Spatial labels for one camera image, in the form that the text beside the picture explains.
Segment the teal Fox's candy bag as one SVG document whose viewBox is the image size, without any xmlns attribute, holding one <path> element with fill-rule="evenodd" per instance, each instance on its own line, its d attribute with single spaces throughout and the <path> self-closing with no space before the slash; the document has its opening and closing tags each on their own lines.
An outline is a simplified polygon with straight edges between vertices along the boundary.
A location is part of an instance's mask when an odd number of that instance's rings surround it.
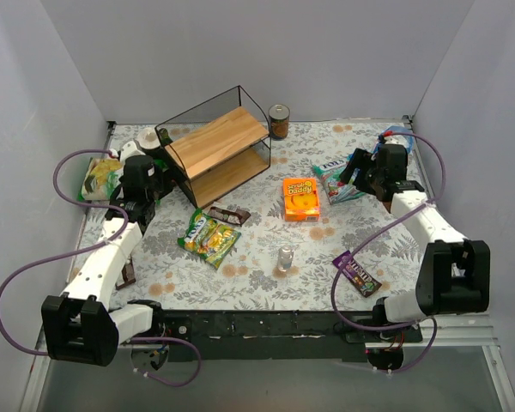
<svg viewBox="0 0 515 412">
<path fill-rule="evenodd" d="M 365 196 L 364 192 L 358 191 L 353 185 L 359 170 L 356 170 L 349 180 L 348 184 L 344 184 L 340 180 L 341 173 L 345 170 L 350 156 L 346 159 L 338 159 L 327 161 L 323 164 L 312 166 L 312 170 L 320 180 L 330 205 L 355 200 Z"/>
</svg>

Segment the brown purple chocolate bar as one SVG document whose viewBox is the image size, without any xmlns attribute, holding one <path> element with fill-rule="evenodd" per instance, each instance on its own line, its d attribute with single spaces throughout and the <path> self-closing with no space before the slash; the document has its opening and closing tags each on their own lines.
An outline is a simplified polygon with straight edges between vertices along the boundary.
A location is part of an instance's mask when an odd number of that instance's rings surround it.
<svg viewBox="0 0 515 412">
<path fill-rule="evenodd" d="M 115 283 L 115 288 L 121 290 L 136 282 L 136 276 L 132 258 L 129 257 L 121 270 L 120 276 Z"/>
</svg>

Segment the green Fox's candy bag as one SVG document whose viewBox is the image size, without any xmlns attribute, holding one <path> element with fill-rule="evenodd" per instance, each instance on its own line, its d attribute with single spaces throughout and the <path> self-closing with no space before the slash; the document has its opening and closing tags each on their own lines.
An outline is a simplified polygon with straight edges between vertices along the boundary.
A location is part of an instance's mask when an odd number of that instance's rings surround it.
<svg viewBox="0 0 515 412">
<path fill-rule="evenodd" d="M 177 239 L 177 244 L 218 269 L 240 235 L 240 231 L 235 228 L 196 209 L 184 235 Z"/>
</svg>

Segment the brown chocolate bar wrapper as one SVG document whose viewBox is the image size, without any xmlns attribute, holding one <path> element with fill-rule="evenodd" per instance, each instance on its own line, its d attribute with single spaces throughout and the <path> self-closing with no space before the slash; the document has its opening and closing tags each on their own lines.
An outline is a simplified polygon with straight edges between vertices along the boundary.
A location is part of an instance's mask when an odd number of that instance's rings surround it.
<svg viewBox="0 0 515 412">
<path fill-rule="evenodd" d="M 242 227 L 244 223 L 251 217 L 251 213 L 243 209 L 229 210 L 216 206 L 209 208 L 208 215 L 218 221 L 222 221 L 237 227 Z"/>
</svg>

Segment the purple M&M's candy bag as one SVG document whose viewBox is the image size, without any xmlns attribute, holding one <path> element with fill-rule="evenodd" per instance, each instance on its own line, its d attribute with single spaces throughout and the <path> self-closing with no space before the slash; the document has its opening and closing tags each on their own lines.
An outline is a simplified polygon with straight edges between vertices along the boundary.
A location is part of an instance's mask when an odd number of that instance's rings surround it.
<svg viewBox="0 0 515 412">
<path fill-rule="evenodd" d="M 378 292 L 382 283 L 371 276 L 353 257 L 351 251 L 345 251 L 334 258 L 332 263 L 342 269 L 342 274 L 350 281 L 356 291 L 364 298 Z"/>
</svg>

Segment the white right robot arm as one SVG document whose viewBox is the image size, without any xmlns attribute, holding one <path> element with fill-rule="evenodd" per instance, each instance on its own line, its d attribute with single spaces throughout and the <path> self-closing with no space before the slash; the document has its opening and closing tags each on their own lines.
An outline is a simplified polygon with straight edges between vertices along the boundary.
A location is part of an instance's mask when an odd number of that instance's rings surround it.
<svg viewBox="0 0 515 412">
<path fill-rule="evenodd" d="M 370 153 L 356 149 L 340 175 L 343 183 L 389 207 L 422 251 L 415 288 L 378 300 L 374 326 L 421 321 L 439 314 L 485 312 L 489 306 L 490 249 L 454 229 L 429 202 L 421 184 L 407 178 L 409 154 L 400 144 Z"/>
</svg>

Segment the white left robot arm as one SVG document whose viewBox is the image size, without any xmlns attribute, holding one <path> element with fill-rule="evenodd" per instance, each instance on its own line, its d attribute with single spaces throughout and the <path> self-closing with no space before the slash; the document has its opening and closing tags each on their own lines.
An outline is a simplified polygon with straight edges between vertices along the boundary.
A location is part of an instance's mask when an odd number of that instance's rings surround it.
<svg viewBox="0 0 515 412">
<path fill-rule="evenodd" d="M 104 367 L 120 343 L 159 333 L 159 304 L 136 301 L 112 310 L 110 299 L 118 285 L 130 284 L 131 254 L 155 217 L 157 200 L 166 194 L 163 173 L 151 156 L 137 154 L 124 162 L 96 250 L 75 280 L 42 304 L 46 346 L 53 360 Z"/>
</svg>

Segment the blue M&M's character bag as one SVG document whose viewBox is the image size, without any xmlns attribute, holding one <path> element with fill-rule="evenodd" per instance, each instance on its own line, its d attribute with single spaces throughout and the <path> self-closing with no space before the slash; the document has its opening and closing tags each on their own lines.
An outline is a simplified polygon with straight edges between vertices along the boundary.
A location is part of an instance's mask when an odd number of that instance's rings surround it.
<svg viewBox="0 0 515 412">
<path fill-rule="evenodd" d="M 414 147 L 413 132 L 405 127 L 392 125 L 378 136 L 373 154 L 377 154 L 379 149 L 385 144 L 398 144 L 405 147 L 408 155 L 411 154 Z"/>
</svg>

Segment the green cassava chips bag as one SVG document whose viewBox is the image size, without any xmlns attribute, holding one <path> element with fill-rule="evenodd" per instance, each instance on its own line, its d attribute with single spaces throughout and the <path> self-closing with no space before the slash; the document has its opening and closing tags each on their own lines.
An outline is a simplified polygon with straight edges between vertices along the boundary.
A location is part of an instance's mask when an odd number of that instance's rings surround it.
<svg viewBox="0 0 515 412">
<path fill-rule="evenodd" d="M 116 159 L 91 158 L 82 182 L 80 201 L 106 201 L 120 184 L 124 165 Z"/>
</svg>

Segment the dark cup with white lid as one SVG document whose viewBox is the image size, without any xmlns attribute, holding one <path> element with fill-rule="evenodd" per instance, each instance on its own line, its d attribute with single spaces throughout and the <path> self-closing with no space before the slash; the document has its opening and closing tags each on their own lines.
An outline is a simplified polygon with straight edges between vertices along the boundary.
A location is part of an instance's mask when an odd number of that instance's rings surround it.
<svg viewBox="0 0 515 412">
<path fill-rule="evenodd" d="M 144 128 L 141 130 L 137 137 L 136 142 L 140 150 L 145 154 L 150 154 L 156 149 L 161 148 L 161 141 L 157 136 L 154 128 Z"/>
</svg>

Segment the orange Scrub Daddy box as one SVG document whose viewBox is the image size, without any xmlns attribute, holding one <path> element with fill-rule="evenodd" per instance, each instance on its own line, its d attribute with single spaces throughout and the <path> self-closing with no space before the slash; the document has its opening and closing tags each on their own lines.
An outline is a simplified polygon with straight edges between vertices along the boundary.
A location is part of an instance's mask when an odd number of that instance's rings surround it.
<svg viewBox="0 0 515 412">
<path fill-rule="evenodd" d="M 320 202 L 315 178 L 286 178 L 282 191 L 286 221 L 318 221 Z"/>
</svg>

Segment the green glass bottle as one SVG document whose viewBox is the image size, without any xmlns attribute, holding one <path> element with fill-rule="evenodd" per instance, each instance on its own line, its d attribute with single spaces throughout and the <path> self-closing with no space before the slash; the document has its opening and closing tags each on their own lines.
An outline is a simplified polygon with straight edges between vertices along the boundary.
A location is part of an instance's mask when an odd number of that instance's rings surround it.
<svg viewBox="0 0 515 412">
<path fill-rule="evenodd" d="M 160 142 L 161 142 L 161 145 L 163 147 L 166 147 L 166 146 L 170 145 L 173 142 L 173 140 L 169 136 L 168 130 L 166 128 L 159 128 L 158 132 L 157 132 L 157 135 L 158 135 L 158 137 L 160 139 Z"/>
</svg>

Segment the food tin can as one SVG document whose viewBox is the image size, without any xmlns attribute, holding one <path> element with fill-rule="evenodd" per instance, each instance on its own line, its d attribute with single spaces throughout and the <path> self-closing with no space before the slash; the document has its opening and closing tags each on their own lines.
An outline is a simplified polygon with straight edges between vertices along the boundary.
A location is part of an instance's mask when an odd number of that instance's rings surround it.
<svg viewBox="0 0 515 412">
<path fill-rule="evenodd" d="M 288 136 L 290 110 L 283 104 L 275 104 L 269 109 L 270 136 L 283 140 Z"/>
</svg>

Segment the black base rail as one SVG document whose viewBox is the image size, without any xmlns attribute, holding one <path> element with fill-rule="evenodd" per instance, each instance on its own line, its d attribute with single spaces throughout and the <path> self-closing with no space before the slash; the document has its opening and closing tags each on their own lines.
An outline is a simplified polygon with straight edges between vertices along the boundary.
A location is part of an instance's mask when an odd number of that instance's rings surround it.
<svg viewBox="0 0 515 412">
<path fill-rule="evenodd" d="M 205 361 L 341 360 L 365 362 L 365 345 L 396 348 L 422 341 L 420 329 L 367 331 L 334 312 L 160 310 L 151 329 L 139 335 L 155 343 L 172 337 L 193 344 Z"/>
</svg>

